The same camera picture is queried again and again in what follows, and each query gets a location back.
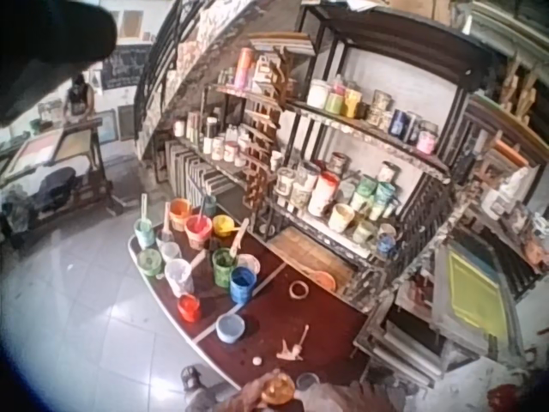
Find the metal railing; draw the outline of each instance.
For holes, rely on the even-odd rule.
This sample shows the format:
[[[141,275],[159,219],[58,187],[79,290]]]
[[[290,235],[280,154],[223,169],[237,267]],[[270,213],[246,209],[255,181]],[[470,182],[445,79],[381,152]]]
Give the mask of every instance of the metal railing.
[[[160,112],[164,110],[163,102],[166,92],[166,76],[168,70],[176,68],[178,60],[178,45],[185,41],[198,23],[200,9],[209,7],[211,0],[175,0],[168,12],[156,41],[148,55],[148,61],[143,68],[141,78],[137,84],[134,98],[134,126],[135,139],[142,129],[147,117],[154,92],[160,86]]]

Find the orange paint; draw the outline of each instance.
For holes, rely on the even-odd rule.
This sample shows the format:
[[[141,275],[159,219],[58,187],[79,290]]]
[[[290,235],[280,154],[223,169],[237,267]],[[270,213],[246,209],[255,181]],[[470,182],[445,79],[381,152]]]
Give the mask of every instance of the orange paint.
[[[184,294],[179,298],[178,309],[181,318],[187,322],[196,322],[200,318],[200,300],[192,294]]]

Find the staircase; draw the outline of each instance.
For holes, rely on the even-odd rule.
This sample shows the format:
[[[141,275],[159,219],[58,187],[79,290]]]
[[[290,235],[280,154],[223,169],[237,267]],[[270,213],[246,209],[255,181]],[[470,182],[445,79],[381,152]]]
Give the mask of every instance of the staircase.
[[[236,64],[249,33],[293,30],[297,1],[175,0],[137,85],[137,155],[147,156],[155,132],[200,106],[202,90]]]

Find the chalkboard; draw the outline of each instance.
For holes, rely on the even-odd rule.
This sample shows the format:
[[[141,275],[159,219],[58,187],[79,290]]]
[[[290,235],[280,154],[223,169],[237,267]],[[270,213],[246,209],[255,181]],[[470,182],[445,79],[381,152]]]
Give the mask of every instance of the chalkboard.
[[[152,45],[119,45],[103,62],[103,89],[135,86],[147,61]]]

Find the wooden table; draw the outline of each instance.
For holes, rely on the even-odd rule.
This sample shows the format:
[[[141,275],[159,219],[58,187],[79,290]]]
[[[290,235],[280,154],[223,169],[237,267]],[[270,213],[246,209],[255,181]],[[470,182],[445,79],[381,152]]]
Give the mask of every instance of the wooden table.
[[[198,252],[190,249],[184,233],[173,233],[183,258],[190,261]],[[233,237],[221,239],[220,242],[229,246]],[[128,242],[128,248],[135,263],[141,251],[135,236]],[[178,300],[165,278],[142,277],[187,343],[237,389],[276,367],[294,379],[301,373],[313,372],[321,381],[338,385],[348,385],[358,380],[365,369],[366,357],[357,354],[350,359],[350,355],[353,339],[366,321],[365,315],[285,264],[249,233],[242,240],[240,252],[254,255],[261,264],[253,299],[246,305],[233,303],[225,289],[215,286],[213,270],[206,259],[192,274],[202,307],[202,318],[194,324],[183,321],[179,316]],[[288,288],[295,280],[309,285],[310,292],[306,299],[290,298]],[[228,312],[238,313],[246,322],[246,332],[233,345],[220,341],[215,332],[216,319]],[[282,350],[282,339],[286,339],[291,348],[299,341],[306,324],[310,330],[304,343],[304,360],[278,360],[276,353]],[[262,357],[260,367],[252,365],[255,356]]]

